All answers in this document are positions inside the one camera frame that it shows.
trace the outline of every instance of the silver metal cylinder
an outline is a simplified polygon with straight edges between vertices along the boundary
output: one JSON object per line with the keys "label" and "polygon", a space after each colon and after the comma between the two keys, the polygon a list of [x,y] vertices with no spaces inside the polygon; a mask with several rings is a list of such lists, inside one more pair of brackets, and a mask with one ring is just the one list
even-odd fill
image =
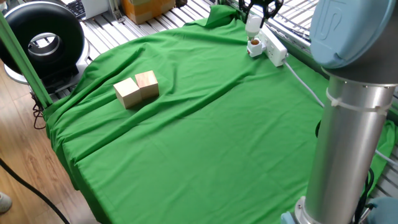
{"label": "silver metal cylinder", "polygon": [[353,219],[393,93],[393,86],[330,78],[305,199],[315,223]]}

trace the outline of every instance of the keyboard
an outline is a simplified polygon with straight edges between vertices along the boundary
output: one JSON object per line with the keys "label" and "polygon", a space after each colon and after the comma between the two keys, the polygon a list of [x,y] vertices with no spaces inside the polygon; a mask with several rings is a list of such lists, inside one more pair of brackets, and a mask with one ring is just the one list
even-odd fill
{"label": "keyboard", "polygon": [[81,0],[73,1],[66,5],[66,7],[75,15],[76,18],[81,19],[86,16],[85,8]]}

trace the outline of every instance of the wooden block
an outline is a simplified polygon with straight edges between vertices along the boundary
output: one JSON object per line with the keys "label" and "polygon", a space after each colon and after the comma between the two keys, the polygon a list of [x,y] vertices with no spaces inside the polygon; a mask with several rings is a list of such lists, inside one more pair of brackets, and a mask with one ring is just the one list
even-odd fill
{"label": "wooden block", "polygon": [[137,74],[136,80],[143,100],[159,96],[159,85],[154,71]]}
{"label": "wooden block", "polygon": [[123,80],[113,85],[113,87],[116,91],[116,97],[125,109],[128,109],[142,101],[141,90],[132,78]]}

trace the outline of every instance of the black cable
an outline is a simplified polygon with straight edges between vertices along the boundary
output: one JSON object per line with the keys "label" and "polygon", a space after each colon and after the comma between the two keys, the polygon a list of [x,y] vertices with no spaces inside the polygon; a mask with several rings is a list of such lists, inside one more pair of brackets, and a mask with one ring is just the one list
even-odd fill
{"label": "black cable", "polygon": [[35,105],[33,106],[32,110],[33,110],[33,116],[35,117],[35,123],[33,124],[33,127],[37,130],[40,129],[44,129],[44,127],[36,127],[36,123],[37,123],[37,118],[42,118],[43,117],[43,111],[41,109],[41,107],[39,106],[39,102],[37,101],[36,97],[32,94],[32,99],[35,101]]}
{"label": "black cable", "polygon": [[368,194],[372,188],[373,182],[374,182],[374,172],[373,172],[372,168],[369,168],[369,175],[366,177],[366,181],[365,181],[365,189],[362,193],[361,198],[359,198],[359,202],[358,202],[358,205],[355,210],[354,224],[358,224],[359,220],[361,219],[361,215],[362,215],[364,208],[366,207],[366,200],[368,199]]}
{"label": "black cable", "polygon": [[69,224],[68,220],[65,218],[65,216],[63,216],[62,212],[46,196],[44,196],[44,194],[39,192],[36,188],[31,186],[30,184],[28,184],[26,181],[24,181],[24,179],[20,178],[1,158],[0,158],[0,166],[3,167],[4,170],[6,170],[7,173],[11,175],[11,177],[16,179],[19,183],[21,183],[23,186],[25,186],[30,191],[39,196],[45,203],[47,203],[47,205],[49,205],[50,208],[55,211],[55,213],[61,218],[61,220],[65,224]]}

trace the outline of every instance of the white cable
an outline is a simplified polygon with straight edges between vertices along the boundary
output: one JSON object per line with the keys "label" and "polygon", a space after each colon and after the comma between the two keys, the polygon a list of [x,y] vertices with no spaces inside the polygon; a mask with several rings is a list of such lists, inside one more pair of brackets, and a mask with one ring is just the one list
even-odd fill
{"label": "white cable", "polygon": [[[313,95],[313,97],[318,101],[318,103],[322,106],[325,107],[325,105],[322,103],[322,101],[319,100],[318,96],[311,90],[310,87],[307,86],[307,84],[305,84],[305,82],[303,80],[301,80],[301,78],[294,72],[293,68],[286,62],[284,61],[285,65],[289,68],[289,70],[293,73],[293,75],[300,81],[300,83],[309,90],[309,92]],[[398,162],[393,161],[392,159],[388,158],[387,156],[385,156],[383,153],[379,152],[378,150],[376,150],[376,154],[381,156],[383,159],[385,159],[388,163],[390,163],[393,166],[398,167]]]}
{"label": "white cable", "polygon": [[286,62],[284,61],[285,65],[290,69],[290,71],[293,73],[293,75],[300,81],[300,83],[309,90],[309,92],[313,95],[313,97],[318,101],[318,103],[322,106],[325,107],[325,105],[322,103],[321,100],[319,100],[318,96],[311,90],[310,87],[307,86],[307,84],[305,84],[305,82],[303,82],[303,80],[301,80],[301,78],[294,72],[293,68]]}
{"label": "white cable", "polygon": [[378,150],[376,150],[376,154],[381,156],[383,159],[385,159],[391,165],[398,167],[398,163],[397,162],[395,162],[392,159],[388,158],[387,156],[385,156],[383,153],[379,152]]}

